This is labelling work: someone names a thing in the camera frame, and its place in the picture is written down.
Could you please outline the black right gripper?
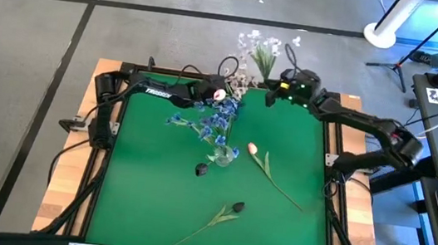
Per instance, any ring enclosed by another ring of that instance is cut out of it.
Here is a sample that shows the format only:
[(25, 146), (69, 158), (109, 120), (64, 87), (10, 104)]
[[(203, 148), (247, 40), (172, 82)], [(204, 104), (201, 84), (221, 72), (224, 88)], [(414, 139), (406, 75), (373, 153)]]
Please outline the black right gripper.
[(270, 90), (265, 94), (265, 105), (269, 108), (276, 99), (289, 100), (290, 103), (308, 108), (317, 98), (321, 88), (321, 79), (311, 70), (287, 69), (281, 72), (279, 81), (265, 80)]

